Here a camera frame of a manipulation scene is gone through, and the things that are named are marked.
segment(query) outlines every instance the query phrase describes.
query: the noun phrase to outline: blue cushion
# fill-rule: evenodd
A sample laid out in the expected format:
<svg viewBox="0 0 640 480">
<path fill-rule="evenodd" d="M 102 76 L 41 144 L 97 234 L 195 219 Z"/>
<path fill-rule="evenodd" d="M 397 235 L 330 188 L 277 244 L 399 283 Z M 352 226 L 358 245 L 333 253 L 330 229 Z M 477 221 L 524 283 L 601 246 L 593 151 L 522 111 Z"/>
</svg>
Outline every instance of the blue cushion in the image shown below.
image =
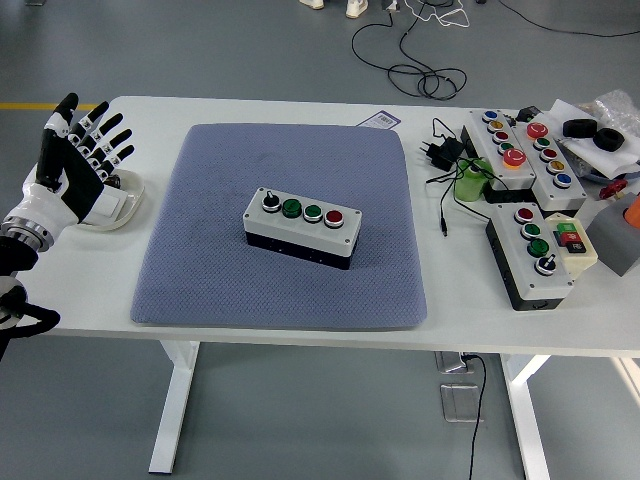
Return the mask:
<svg viewBox="0 0 640 480">
<path fill-rule="evenodd" d="M 350 269 L 249 246 L 242 214 L 261 186 L 361 210 Z M 270 124 L 189 131 L 147 247 L 134 321 L 374 329 L 411 327 L 426 314 L 395 132 Z"/>
</svg>

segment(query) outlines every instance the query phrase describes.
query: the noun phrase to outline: robot finger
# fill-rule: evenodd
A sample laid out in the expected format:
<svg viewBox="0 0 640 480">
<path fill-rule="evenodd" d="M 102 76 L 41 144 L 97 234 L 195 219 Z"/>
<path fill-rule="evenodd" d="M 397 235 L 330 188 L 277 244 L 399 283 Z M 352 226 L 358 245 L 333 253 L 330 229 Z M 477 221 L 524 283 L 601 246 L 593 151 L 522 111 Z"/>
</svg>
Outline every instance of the robot finger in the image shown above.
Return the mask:
<svg viewBox="0 0 640 480">
<path fill-rule="evenodd" d="M 70 93 L 53 110 L 53 114 L 44 126 L 45 134 L 48 133 L 51 136 L 52 132 L 55 132 L 56 136 L 65 138 L 69 134 L 69 123 L 76 108 L 78 108 L 78 95 Z"/>
<path fill-rule="evenodd" d="M 105 158 L 104 162 L 100 164 L 100 168 L 96 170 L 96 173 L 100 177 L 100 179 L 104 182 L 109 175 L 113 173 L 115 168 L 120 165 L 120 163 L 127 158 L 129 155 L 133 153 L 135 149 L 133 145 L 127 145 L 118 153 L 111 154 L 107 158 Z"/>
<path fill-rule="evenodd" d="M 87 158 L 95 146 L 98 144 L 100 140 L 116 125 L 118 125 L 124 117 L 121 113 L 118 113 L 111 117 L 109 120 L 104 122 L 102 126 L 91 132 L 89 135 L 84 137 L 82 141 L 78 144 L 78 151 L 82 154 L 84 158 Z"/>
<path fill-rule="evenodd" d="M 104 159 L 109 155 L 114 148 L 120 145 L 122 142 L 131 137 L 131 130 L 126 129 L 113 137 L 110 141 L 98 145 L 96 149 L 91 152 L 91 155 L 87 158 L 87 162 L 94 170 L 97 170 Z"/>
<path fill-rule="evenodd" d="M 82 117 L 80 121 L 73 126 L 71 132 L 69 132 L 69 136 L 67 137 L 67 139 L 73 144 L 74 147 L 78 146 L 87 132 L 91 130 L 91 127 L 93 127 L 95 121 L 100 118 L 108 108 L 109 103 L 102 102 L 88 114 Z"/>
</svg>

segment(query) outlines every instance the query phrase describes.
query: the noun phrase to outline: yellow floor line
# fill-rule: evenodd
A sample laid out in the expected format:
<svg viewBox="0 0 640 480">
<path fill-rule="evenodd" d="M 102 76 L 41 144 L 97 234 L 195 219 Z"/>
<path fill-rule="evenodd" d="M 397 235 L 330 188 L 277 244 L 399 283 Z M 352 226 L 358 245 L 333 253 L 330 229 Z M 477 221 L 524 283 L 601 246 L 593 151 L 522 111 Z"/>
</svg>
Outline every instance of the yellow floor line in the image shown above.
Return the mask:
<svg viewBox="0 0 640 480">
<path fill-rule="evenodd" d="M 58 106 L 57 103 L 12 103 L 0 102 L 0 110 L 51 110 Z M 76 110 L 93 110 L 97 104 L 81 103 Z"/>
</svg>

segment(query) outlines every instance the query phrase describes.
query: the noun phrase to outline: red button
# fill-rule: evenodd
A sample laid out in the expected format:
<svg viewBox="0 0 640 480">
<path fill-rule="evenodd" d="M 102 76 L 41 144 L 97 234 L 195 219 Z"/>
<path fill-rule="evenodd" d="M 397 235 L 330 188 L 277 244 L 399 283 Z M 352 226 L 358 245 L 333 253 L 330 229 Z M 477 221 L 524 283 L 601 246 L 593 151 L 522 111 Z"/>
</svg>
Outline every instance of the red button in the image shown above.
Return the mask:
<svg viewBox="0 0 640 480">
<path fill-rule="evenodd" d="M 544 137 L 547 133 L 549 133 L 549 129 L 541 123 L 532 122 L 527 125 L 527 136 L 532 140 Z"/>
<path fill-rule="evenodd" d="M 500 145 L 501 143 L 509 140 L 509 135 L 507 132 L 499 131 L 493 134 L 493 143 Z"/>
<path fill-rule="evenodd" d="M 560 234 L 560 245 L 562 245 L 563 247 L 568 243 L 574 242 L 582 242 L 580 235 L 578 235 L 576 232 L 562 232 Z"/>
<path fill-rule="evenodd" d="M 324 216 L 324 223 L 329 228 L 340 228 L 344 223 L 344 217 L 338 210 L 331 210 Z"/>
<path fill-rule="evenodd" d="M 517 148 L 510 148 L 509 150 L 504 152 L 502 158 L 507 167 L 518 168 L 525 162 L 527 156 L 522 150 L 518 150 Z"/>
<path fill-rule="evenodd" d="M 545 148 L 542 152 L 540 152 L 540 159 L 545 162 L 550 162 L 558 158 L 558 152 L 553 150 L 552 148 Z"/>
<path fill-rule="evenodd" d="M 518 223 L 527 223 L 533 220 L 533 212 L 528 208 L 521 208 L 516 212 L 514 217 Z"/>
</svg>

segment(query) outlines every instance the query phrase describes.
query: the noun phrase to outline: label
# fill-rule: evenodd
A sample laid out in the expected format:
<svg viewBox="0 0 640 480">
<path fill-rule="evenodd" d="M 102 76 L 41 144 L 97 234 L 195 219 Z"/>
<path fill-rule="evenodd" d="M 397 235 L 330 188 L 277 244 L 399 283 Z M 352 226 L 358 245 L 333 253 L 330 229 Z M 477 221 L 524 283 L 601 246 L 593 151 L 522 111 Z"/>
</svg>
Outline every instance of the label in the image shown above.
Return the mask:
<svg viewBox="0 0 640 480">
<path fill-rule="evenodd" d="M 389 130 L 400 123 L 400 120 L 384 110 L 380 110 L 372 117 L 367 118 L 364 122 L 359 123 L 356 127 L 379 128 Z"/>
</svg>

